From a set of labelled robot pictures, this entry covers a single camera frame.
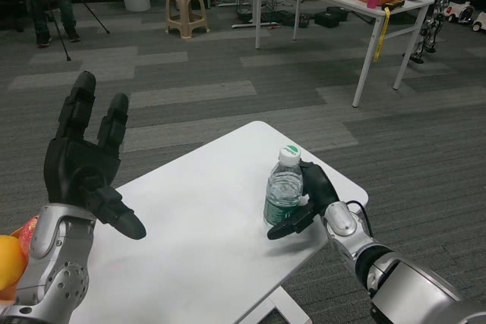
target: toy car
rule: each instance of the toy car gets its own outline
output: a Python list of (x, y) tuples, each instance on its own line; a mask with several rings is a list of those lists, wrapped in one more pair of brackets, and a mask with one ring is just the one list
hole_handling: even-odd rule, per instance
[(472, 25), (472, 30), (479, 32), (480, 30), (486, 30), (486, 13), (481, 12)]
[(464, 4), (451, 2), (444, 11), (444, 15), (447, 17), (450, 23), (457, 22), (462, 24), (471, 24), (473, 13), (474, 7), (470, 2), (466, 2)]

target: yellow strap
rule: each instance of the yellow strap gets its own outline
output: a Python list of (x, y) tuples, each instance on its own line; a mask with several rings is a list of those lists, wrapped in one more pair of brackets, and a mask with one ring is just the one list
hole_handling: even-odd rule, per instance
[(378, 43), (377, 53), (374, 54), (375, 62), (378, 62), (378, 59), (380, 58), (381, 49), (383, 48), (383, 44), (385, 42), (385, 35), (387, 34), (388, 31), (388, 22), (390, 22), (390, 9), (385, 8), (385, 14), (387, 15), (387, 18), (385, 19), (385, 24), (383, 25), (383, 29), (381, 30), (380, 42)]

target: plastic water bottle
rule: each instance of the plastic water bottle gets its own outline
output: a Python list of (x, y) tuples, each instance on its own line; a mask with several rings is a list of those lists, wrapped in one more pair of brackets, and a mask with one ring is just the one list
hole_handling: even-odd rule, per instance
[(296, 146), (280, 149), (279, 163), (273, 168), (267, 183), (264, 219), (277, 225), (288, 218), (298, 206), (302, 195), (301, 151)]

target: orange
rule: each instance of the orange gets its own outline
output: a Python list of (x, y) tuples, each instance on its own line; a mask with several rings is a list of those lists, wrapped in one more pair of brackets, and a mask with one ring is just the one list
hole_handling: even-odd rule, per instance
[(0, 235), (0, 290), (17, 282), (26, 266), (18, 238)]

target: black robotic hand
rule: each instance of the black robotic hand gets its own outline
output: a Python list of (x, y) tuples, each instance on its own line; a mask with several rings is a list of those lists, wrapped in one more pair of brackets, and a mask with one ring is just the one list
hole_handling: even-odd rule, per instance
[(132, 239), (145, 237), (144, 225), (122, 196), (111, 187), (125, 136), (128, 97), (117, 93), (101, 122), (98, 144), (84, 140), (94, 103), (96, 78), (88, 71), (79, 75), (62, 106), (59, 127), (49, 143), (44, 162), (49, 201), (83, 207), (103, 224), (109, 223)]
[(304, 181), (302, 196), (309, 195), (308, 203), (299, 206), (287, 219), (271, 228), (267, 233), (270, 240), (304, 231), (312, 224), (317, 214), (324, 216), (327, 207), (339, 201), (334, 186), (319, 165), (301, 160), (300, 168)]

